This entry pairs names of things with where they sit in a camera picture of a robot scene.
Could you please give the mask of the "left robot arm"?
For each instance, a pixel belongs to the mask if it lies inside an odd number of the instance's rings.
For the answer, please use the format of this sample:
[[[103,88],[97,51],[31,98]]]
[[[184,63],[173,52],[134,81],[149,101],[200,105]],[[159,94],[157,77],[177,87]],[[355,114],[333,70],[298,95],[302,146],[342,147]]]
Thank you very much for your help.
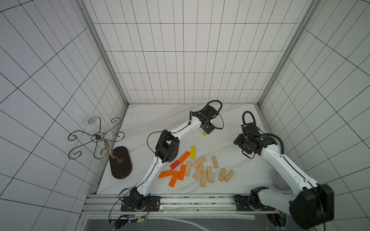
[[[172,131],[158,132],[160,137],[153,151],[155,154],[153,162],[140,183],[133,187],[129,193],[130,202],[133,203],[135,209],[142,210],[148,204],[151,193],[150,185],[155,177],[159,176],[163,165],[166,162],[172,162],[177,157],[181,138],[199,128],[207,134],[210,134],[214,129],[220,129],[212,124],[212,120],[220,115],[222,106],[223,104],[219,100],[209,101],[201,110],[190,111],[188,121],[178,128]]]

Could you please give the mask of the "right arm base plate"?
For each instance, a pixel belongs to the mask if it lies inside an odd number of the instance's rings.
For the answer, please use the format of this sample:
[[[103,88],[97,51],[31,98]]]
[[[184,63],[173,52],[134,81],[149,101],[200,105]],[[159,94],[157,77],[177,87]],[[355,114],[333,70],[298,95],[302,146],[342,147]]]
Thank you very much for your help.
[[[253,207],[250,202],[249,195],[237,194],[233,197],[236,210],[239,212],[274,212],[275,209],[267,206]]]

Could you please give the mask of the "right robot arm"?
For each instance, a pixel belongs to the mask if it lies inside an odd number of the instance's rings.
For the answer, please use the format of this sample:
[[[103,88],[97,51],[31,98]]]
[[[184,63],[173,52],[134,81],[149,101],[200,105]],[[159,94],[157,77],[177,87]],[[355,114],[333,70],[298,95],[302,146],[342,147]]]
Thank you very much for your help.
[[[238,211],[262,211],[273,208],[277,214],[273,224],[278,228],[290,215],[302,229],[326,230],[326,223],[334,219],[334,191],[327,184],[319,184],[308,176],[285,154],[284,143],[279,136],[260,133],[256,121],[242,120],[242,133],[234,140],[242,154],[253,159],[259,155],[285,180],[290,193],[278,193],[269,187],[252,189],[248,196],[234,196]]]

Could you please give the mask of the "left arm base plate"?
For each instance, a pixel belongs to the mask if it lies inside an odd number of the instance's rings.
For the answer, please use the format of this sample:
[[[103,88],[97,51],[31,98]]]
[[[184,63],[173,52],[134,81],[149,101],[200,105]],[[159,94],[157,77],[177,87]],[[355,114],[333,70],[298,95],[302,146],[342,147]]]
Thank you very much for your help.
[[[160,196],[146,196],[143,198],[133,198],[125,196],[122,200],[120,210],[122,212],[145,212],[160,210],[161,197]]]

